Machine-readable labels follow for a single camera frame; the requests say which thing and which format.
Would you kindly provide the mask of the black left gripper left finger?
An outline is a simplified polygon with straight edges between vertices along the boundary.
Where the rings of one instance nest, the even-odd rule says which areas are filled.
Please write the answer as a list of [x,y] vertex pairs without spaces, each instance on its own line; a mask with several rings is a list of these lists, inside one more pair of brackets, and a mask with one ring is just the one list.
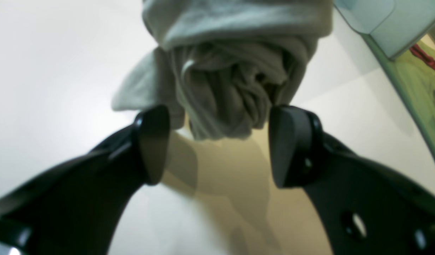
[[169,136],[168,108],[156,106],[1,197],[0,255],[106,255],[130,199],[161,181]]

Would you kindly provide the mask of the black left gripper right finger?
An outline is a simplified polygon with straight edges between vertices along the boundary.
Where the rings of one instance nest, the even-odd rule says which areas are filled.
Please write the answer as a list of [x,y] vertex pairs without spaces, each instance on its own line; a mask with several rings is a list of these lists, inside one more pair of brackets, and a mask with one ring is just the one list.
[[435,255],[435,195],[323,131],[313,112],[271,108],[270,161],[279,189],[302,188],[335,255]]

